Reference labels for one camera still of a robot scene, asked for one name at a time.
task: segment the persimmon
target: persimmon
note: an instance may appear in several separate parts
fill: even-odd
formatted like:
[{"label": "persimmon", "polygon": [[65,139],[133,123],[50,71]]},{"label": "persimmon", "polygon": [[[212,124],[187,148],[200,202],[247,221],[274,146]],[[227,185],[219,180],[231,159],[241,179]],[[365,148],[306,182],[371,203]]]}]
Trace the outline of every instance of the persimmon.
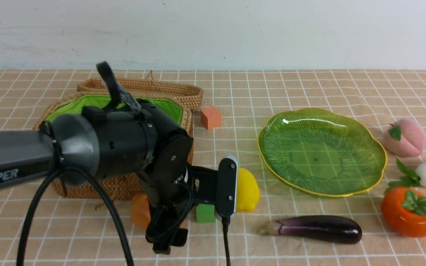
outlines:
[{"label": "persimmon", "polygon": [[147,230],[151,222],[151,213],[149,211],[149,201],[144,193],[136,194],[132,197],[130,217],[132,223],[144,231]]},{"label": "persimmon", "polygon": [[390,189],[381,204],[387,224],[406,237],[426,237],[426,196],[410,187]]}]

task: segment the eggplant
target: eggplant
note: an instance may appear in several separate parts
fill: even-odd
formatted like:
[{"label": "eggplant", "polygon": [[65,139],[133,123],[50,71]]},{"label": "eggplant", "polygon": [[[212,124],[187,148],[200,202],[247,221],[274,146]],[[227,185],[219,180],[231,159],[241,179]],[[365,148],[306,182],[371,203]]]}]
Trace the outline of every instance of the eggplant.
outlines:
[{"label": "eggplant", "polygon": [[308,215],[280,219],[257,230],[259,235],[294,236],[336,244],[357,244],[362,230],[357,222],[335,215]]}]

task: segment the green fabric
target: green fabric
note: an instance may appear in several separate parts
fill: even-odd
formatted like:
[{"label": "green fabric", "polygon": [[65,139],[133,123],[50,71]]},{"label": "green fabric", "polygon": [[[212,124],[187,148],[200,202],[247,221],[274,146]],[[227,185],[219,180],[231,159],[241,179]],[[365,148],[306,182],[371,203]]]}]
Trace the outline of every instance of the green fabric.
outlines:
[{"label": "green fabric", "polygon": [[[158,108],[160,108],[164,113],[170,116],[174,121],[180,124],[182,120],[182,108],[178,106],[171,100],[168,99],[150,99],[150,98],[142,98],[144,100],[150,101],[155,104]],[[109,95],[85,95],[82,96],[75,101],[72,101],[60,108],[58,108],[54,113],[51,113],[47,117],[47,120],[52,121],[57,116],[62,115],[63,113],[81,113],[81,109],[84,106],[96,106],[98,108],[105,107],[111,101],[111,97]]]}]

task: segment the pink peach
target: pink peach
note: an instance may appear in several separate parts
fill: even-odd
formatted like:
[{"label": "pink peach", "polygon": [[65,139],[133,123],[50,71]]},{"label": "pink peach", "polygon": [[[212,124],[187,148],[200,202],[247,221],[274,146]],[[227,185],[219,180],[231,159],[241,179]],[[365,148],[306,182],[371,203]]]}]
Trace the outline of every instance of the pink peach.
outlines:
[{"label": "pink peach", "polygon": [[404,118],[390,126],[382,139],[389,151],[401,157],[416,157],[423,153],[426,136],[417,121]]}]

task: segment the orange cube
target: orange cube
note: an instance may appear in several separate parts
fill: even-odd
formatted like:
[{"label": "orange cube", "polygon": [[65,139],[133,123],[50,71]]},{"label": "orange cube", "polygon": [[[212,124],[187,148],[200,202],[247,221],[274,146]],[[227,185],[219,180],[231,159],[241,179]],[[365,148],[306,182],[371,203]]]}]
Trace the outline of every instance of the orange cube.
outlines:
[{"label": "orange cube", "polygon": [[221,112],[215,106],[202,110],[201,122],[207,129],[221,126]]}]

